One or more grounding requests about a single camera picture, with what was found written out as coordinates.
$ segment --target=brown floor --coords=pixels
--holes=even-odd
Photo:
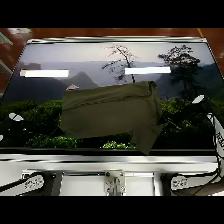
[[[12,34],[7,28],[0,28],[13,45],[0,44],[0,60],[11,70],[28,39],[75,36],[204,36],[207,38],[224,74],[224,28],[32,28],[31,33]],[[8,76],[0,71],[0,92],[4,91]]]

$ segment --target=tree silhouette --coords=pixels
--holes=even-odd
[[[113,45],[112,47],[108,47],[107,49],[112,49],[112,52],[109,56],[114,54],[119,54],[121,56],[121,59],[116,61],[111,61],[102,66],[102,70],[109,68],[110,73],[117,73],[119,74],[118,77],[115,77],[115,79],[119,82],[121,80],[124,80],[126,82],[125,78],[125,68],[133,68],[134,61],[133,59],[136,58],[132,53],[129,52],[128,48],[122,45]],[[135,83],[135,77],[132,74],[132,81]]]
[[[168,51],[167,54],[160,54],[158,58],[163,59],[171,69],[171,76],[173,76],[172,83],[183,82],[184,91],[181,93],[183,97],[196,97],[198,90],[202,89],[197,81],[195,75],[201,70],[198,65],[200,60],[190,55],[192,49],[186,45],[181,47],[174,47]]]

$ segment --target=sky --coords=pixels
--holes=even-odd
[[[163,62],[157,56],[166,54],[168,50],[183,43],[117,43],[126,46],[129,51],[137,56],[136,61],[141,62]],[[28,63],[49,63],[49,62],[83,62],[83,61],[112,61],[120,59],[120,55],[112,55],[112,43],[58,43],[58,44],[33,44],[27,45],[20,61]],[[214,59],[206,43],[186,43],[191,47],[192,56],[199,58],[203,64],[212,64]]]

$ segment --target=olive green cloth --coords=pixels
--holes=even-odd
[[[162,129],[161,115],[154,82],[65,91],[60,128],[75,138],[129,132],[137,149],[148,154]]]

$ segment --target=landscape picture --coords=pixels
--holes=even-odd
[[[125,75],[125,68],[170,66],[169,74]],[[67,78],[26,78],[21,69],[68,69]],[[4,94],[0,122],[9,113],[23,117],[21,125],[0,133],[1,147],[133,149],[130,133],[91,139],[67,138],[58,128],[65,90],[90,89],[154,81],[161,98],[163,130],[153,148],[211,149],[213,128],[206,116],[172,121],[200,95],[207,95],[224,115],[222,75],[206,43],[60,43],[27,45]]]

